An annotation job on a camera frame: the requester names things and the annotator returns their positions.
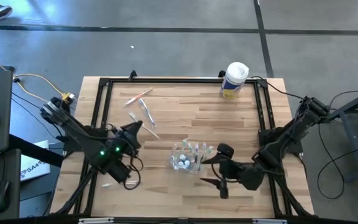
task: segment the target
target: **plastic container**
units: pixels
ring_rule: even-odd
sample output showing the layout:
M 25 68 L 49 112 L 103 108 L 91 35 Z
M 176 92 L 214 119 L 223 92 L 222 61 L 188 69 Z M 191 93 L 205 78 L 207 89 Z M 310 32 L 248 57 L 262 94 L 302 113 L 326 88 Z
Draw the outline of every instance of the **plastic container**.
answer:
M 241 87 L 247 79 L 249 68 L 240 62 L 231 63 L 224 76 L 221 95 L 228 100 L 234 100 L 239 96 Z

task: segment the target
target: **wooden table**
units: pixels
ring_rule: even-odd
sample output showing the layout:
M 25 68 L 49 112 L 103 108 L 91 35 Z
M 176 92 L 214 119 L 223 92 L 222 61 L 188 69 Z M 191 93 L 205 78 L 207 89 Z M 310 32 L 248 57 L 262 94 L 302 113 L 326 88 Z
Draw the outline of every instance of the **wooden table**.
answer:
M 268 81 L 285 91 L 283 79 L 271 78 Z M 98 82 L 99 77 L 83 79 L 75 113 L 75 118 L 83 124 L 91 122 Z M 199 180 L 199 177 L 214 177 L 210 167 L 205 167 L 204 172 L 197 176 L 179 173 L 167 166 L 173 144 L 180 145 L 181 140 L 185 138 L 189 138 L 191 142 L 207 142 L 215 148 L 220 142 L 225 142 L 235 149 L 235 160 L 250 162 L 250 157 L 259 148 L 257 131 L 260 127 L 254 88 L 244 85 L 240 97 L 228 101 L 219 97 L 218 84 L 115 83 L 112 88 L 108 123 L 117 127 L 131 123 L 132 120 L 127 114 L 129 110 L 150 127 L 150 122 L 138 102 L 123 108 L 127 100 L 149 87 L 154 87 L 154 90 L 144 96 L 144 100 L 157 122 L 155 132 L 161 140 L 156 140 L 144 129 L 140 130 L 138 140 L 142 148 L 139 155 L 145 168 L 141 171 L 141 185 L 135 190 L 125 190 L 108 174 L 98 175 L 92 216 L 273 217 L 272 199 L 266 177 L 256 191 L 246 190 L 240 184 L 229 184 L 229 199 L 224 200 L 219 198 L 219 191 L 215 186 Z M 287 96 L 273 88 L 269 88 L 269 92 L 276 126 L 283 126 L 291 120 Z M 82 163 L 82 152 L 76 152 L 64 160 L 51 212 L 61 208 L 73 193 L 78 185 Z M 301 162 L 295 156 L 287 155 L 283 164 L 290 190 L 306 210 L 313 213 Z M 113 185 L 109 188 L 102 187 L 108 183 Z M 88 187 L 85 189 L 82 209 L 85 208 L 87 195 Z M 278 190 L 278 197 L 280 208 L 284 211 L 281 190 Z

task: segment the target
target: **gray floor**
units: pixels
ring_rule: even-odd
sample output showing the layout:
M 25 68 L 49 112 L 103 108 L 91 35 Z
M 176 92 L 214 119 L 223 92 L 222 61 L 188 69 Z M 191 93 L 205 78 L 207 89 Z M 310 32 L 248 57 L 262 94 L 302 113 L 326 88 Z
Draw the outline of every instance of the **gray floor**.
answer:
M 257 28 L 252 0 L 99 0 L 97 3 L 0 0 L 0 3 L 14 8 L 13 15 L 0 22 L 5 25 Z M 260 6 L 266 29 L 358 30 L 358 0 L 260 0 Z M 267 43 L 274 75 L 285 79 L 288 92 L 329 103 L 340 92 L 358 90 L 357 35 L 268 35 Z M 85 75 L 129 75 L 131 70 L 137 70 L 139 75 L 215 77 L 234 61 L 247 64 L 250 75 L 266 77 L 258 34 L 0 30 L 0 63 L 15 66 L 18 73 L 42 74 L 63 91 L 76 94 Z M 44 98 L 56 95 L 40 80 L 26 78 L 25 86 Z M 34 103 L 42 103 L 25 95 L 17 86 L 13 91 Z M 356 96 L 341 96 L 334 107 Z M 289 100 L 295 113 L 298 100 Z M 23 105 L 37 114 L 36 109 Z M 348 152 L 340 126 L 322 125 L 321 132 L 334 157 Z M 11 133 L 32 142 L 53 141 L 36 120 L 15 104 Z M 329 158 L 320 143 L 317 127 L 304 138 L 303 148 L 315 213 L 326 218 L 358 221 L 358 181 L 346 184 L 344 195 L 336 200 L 325 199 L 318 192 L 318 171 Z M 338 164 L 345 174 L 356 169 L 352 156 Z M 334 167 L 323 173 L 321 188 L 327 195 L 340 191 L 340 178 Z

